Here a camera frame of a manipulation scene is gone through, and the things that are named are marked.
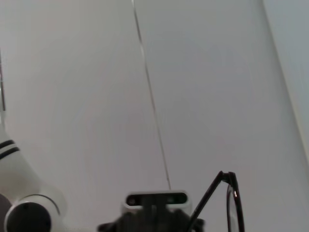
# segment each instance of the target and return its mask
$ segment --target black eyeglass frame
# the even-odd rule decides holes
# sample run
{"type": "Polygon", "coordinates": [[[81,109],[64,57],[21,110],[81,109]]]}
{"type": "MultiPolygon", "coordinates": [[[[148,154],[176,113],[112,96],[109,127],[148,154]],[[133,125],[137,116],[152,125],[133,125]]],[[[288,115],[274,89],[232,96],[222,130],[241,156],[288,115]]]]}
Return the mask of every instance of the black eyeglass frame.
{"type": "Polygon", "coordinates": [[[229,184],[227,188],[226,193],[226,209],[227,209],[227,228],[228,232],[231,232],[231,221],[229,216],[229,195],[233,194],[233,198],[236,205],[236,212],[237,212],[237,218],[238,218],[238,226],[239,226],[239,232],[245,232],[245,225],[243,220],[243,212],[241,207],[241,200],[240,200],[240,194],[239,194],[239,188],[238,183],[236,179],[236,175],[233,172],[224,173],[220,171],[216,178],[213,180],[212,184],[207,189],[206,193],[202,197],[201,201],[198,203],[197,207],[195,208],[193,214],[190,217],[190,221],[188,223],[188,227],[186,232],[191,232],[197,217],[203,210],[204,206],[208,202],[209,198],[212,196],[213,192],[216,190],[218,185],[221,183],[221,181],[226,182],[229,184]]]}

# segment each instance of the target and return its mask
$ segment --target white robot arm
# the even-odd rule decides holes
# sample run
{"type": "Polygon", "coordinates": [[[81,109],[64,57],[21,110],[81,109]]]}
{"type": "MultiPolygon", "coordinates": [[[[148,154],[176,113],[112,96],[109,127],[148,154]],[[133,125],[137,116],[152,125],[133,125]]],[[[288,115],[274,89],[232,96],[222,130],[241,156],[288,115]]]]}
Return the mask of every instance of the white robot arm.
{"type": "Polygon", "coordinates": [[[12,204],[6,232],[64,232],[67,206],[57,189],[40,180],[0,125],[0,193],[12,204]]]}

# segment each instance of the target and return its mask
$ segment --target eyeglass temple arm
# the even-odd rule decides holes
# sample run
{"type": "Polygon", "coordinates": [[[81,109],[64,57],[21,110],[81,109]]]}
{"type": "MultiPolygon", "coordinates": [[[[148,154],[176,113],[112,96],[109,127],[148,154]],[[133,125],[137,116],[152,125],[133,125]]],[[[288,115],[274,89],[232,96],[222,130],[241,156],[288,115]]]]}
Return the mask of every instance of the eyeglass temple arm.
{"type": "Polygon", "coordinates": [[[221,183],[221,181],[229,183],[229,173],[224,173],[220,171],[217,174],[216,178],[213,180],[212,184],[209,186],[206,193],[202,197],[201,201],[198,203],[197,207],[195,208],[193,214],[191,215],[186,232],[190,232],[193,229],[193,226],[197,220],[198,215],[201,213],[207,201],[212,196],[213,192],[216,190],[216,188],[221,183]]]}

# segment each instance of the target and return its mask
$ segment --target white surface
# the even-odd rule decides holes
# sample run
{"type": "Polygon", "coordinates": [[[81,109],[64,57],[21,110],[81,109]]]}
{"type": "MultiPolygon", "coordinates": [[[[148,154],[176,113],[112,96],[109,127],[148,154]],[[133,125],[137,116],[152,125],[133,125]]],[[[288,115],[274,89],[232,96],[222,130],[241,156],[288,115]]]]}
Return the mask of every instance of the white surface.
{"type": "Polygon", "coordinates": [[[264,5],[309,159],[309,1],[265,0],[264,5]]]}
{"type": "Polygon", "coordinates": [[[2,1],[6,128],[63,191],[65,222],[116,219],[130,191],[168,189],[127,0],[2,1]]]}
{"type": "MultiPolygon", "coordinates": [[[[172,188],[195,207],[234,171],[246,231],[308,231],[308,167],[262,1],[136,6],[172,188]]],[[[226,231],[225,194],[202,212],[206,231],[226,231]]]]}

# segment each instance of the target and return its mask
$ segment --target eyeglasses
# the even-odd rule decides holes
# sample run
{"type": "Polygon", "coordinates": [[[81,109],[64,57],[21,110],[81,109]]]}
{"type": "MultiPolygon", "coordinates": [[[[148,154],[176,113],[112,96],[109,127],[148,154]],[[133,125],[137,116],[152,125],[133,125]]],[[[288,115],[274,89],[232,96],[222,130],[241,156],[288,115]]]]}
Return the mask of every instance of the eyeglasses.
{"type": "Polygon", "coordinates": [[[226,212],[227,212],[227,228],[228,232],[245,232],[245,225],[243,221],[243,213],[240,201],[240,194],[235,173],[224,173],[220,171],[212,184],[207,189],[206,193],[198,203],[190,221],[186,232],[190,232],[197,220],[197,217],[203,210],[209,198],[216,190],[221,181],[228,183],[226,192],[226,212]]]}

